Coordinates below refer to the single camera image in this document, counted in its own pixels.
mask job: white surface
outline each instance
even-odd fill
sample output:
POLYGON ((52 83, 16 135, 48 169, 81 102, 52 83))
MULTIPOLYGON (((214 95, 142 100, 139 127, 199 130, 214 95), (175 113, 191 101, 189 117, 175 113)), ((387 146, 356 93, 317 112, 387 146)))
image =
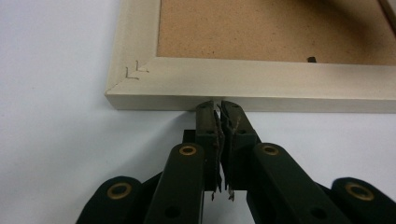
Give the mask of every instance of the white surface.
MULTIPOLYGON (((104 96, 118 1, 0 1, 0 223, 75 223, 107 179, 163 168, 191 112, 117 111, 104 96)), ((248 113, 319 183, 364 179, 396 200, 396 115, 248 113)), ((253 223, 243 193, 204 223, 253 223)))

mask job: wooden frame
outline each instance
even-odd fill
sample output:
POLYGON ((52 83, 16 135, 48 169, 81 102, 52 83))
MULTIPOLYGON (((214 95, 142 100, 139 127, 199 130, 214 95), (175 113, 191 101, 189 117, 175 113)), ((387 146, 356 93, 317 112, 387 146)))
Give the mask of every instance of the wooden frame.
POLYGON ((396 112, 396 66, 156 56, 161 0, 122 0, 106 98, 117 109, 396 112))

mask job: metal rivet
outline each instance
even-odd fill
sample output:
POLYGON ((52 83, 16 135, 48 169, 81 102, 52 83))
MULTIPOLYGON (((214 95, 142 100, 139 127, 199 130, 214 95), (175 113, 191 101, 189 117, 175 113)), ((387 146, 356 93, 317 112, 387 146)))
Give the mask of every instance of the metal rivet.
POLYGON ((346 191, 353 197, 362 201, 372 201, 375 197, 366 187, 352 182, 346 184, 346 191))
POLYGON ((181 147, 178 152, 180 152, 180 154, 182 155, 190 156, 195 154, 197 152, 197 149, 195 147, 185 146, 185 147, 181 147))
POLYGON ((107 190, 107 197, 113 200, 119 200, 128 196, 132 191, 132 186, 128 183, 121 182, 114 184, 107 190))
POLYGON ((276 156, 279 154, 279 150, 276 147, 263 146, 262 150, 270 156, 276 156))

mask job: picture frame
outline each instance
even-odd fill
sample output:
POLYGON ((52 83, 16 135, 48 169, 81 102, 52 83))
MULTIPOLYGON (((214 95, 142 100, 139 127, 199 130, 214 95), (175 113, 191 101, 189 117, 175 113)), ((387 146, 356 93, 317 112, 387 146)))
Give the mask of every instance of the picture frame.
POLYGON ((396 112, 396 66, 157 57, 161 0, 122 0, 105 96, 116 109, 396 112))

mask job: cork backing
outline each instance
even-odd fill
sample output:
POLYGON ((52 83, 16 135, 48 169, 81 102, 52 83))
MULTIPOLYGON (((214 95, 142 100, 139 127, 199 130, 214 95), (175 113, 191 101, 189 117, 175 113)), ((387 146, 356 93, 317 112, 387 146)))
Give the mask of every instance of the cork backing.
POLYGON ((162 0, 159 57, 396 64, 375 0, 162 0))

